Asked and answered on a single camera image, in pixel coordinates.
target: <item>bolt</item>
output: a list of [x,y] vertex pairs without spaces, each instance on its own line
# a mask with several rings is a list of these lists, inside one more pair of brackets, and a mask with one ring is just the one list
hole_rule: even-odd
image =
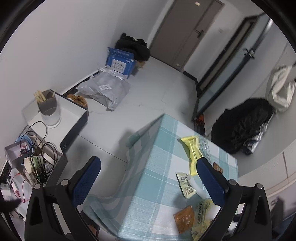
[[235,186],[237,184],[236,180],[230,179],[229,180],[230,185]]
[[257,184],[256,184],[256,187],[259,188],[259,189],[263,189],[263,186],[262,186],[261,183],[257,183]]
[[37,183],[35,186],[34,186],[34,188],[37,190],[37,189],[39,189],[41,187],[41,185],[39,184],[39,183]]
[[64,179],[63,181],[61,181],[62,186],[66,186],[68,183],[69,181],[67,179]]

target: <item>pen holder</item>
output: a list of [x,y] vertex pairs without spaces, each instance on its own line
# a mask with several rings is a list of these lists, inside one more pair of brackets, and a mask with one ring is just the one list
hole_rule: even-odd
[[43,122],[48,128],[56,127],[61,121],[60,108],[54,93],[50,90],[42,92],[46,100],[38,103]]

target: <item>blue gripper pad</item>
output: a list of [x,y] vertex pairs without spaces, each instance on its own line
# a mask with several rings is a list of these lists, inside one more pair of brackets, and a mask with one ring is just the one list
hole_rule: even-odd
[[83,171],[82,176],[79,178],[78,182],[73,187],[72,204],[74,207],[83,204],[87,194],[89,193],[89,190],[91,189],[94,181],[96,180],[101,170],[100,158],[93,156],[91,159],[89,160],[91,161],[89,166],[85,170],[84,168],[80,170]]
[[205,164],[205,161],[208,162],[206,158],[198,159],[196,164],[197,173],[200,176],[200,179],[202,180],[214,204],[222,207],[225,204],[225,189],[219,184],[217,178],[214,176],[214,172],[216,170],[208,162],[212,168],[211,170],[210,167]]

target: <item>black clothing pile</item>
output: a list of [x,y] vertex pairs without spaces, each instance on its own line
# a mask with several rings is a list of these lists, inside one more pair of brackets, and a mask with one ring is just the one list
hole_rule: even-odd
[[248,99],[231,110],[225,110],[212,127],[212,142],[230,154],[238,152],[244,143],[260,133],[274,109],[266,99]]
[[120,49],[134,54],[134,59],[142,62],[147,61],[150,57],[150,50],[143,39],[135,39],[123,33],[116,42],[116,49]]

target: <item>tablecloth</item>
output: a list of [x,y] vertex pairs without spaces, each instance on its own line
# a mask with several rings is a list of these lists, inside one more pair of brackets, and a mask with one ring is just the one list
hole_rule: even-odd
[[[192,240],[191,230],[179,234],[173,214],[201,198],[185,199],[176,172],[189,173],[189,158],[181,137],[198,135],[169,115],[162,115],[132,135],[126,174],[115,195],[99,198],[88,195],[83,211],[120,240]],[[221,148],[199,136],[203,153],[216,162],[226,179],[238,179],[237,162]],[[205,190],[198,175],[196,183]]]

